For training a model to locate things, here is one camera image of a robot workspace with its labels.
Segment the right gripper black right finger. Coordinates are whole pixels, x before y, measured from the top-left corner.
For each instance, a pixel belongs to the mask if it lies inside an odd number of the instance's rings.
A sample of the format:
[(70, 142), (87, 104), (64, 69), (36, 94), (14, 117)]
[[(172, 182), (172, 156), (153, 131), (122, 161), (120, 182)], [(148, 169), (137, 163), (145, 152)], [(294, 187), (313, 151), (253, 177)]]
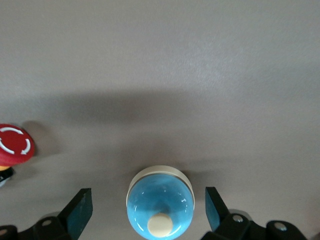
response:
[(293, 224), (271, 220), (265, 227), (243, 214), (231, 213), (215, 187), (205, 188), (205, 213), (211, 228), (203, 240), (305, 240)]

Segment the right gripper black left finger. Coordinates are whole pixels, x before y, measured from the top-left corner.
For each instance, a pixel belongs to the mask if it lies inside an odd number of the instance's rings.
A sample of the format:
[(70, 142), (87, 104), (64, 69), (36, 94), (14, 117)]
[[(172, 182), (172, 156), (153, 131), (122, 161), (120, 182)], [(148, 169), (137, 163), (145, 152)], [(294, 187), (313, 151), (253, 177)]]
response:
[(2, 240), (77, 240), (93, 214), (92, 189), (82, 188), (56, 216), (47, 216), (21, 232), (2, 225)]

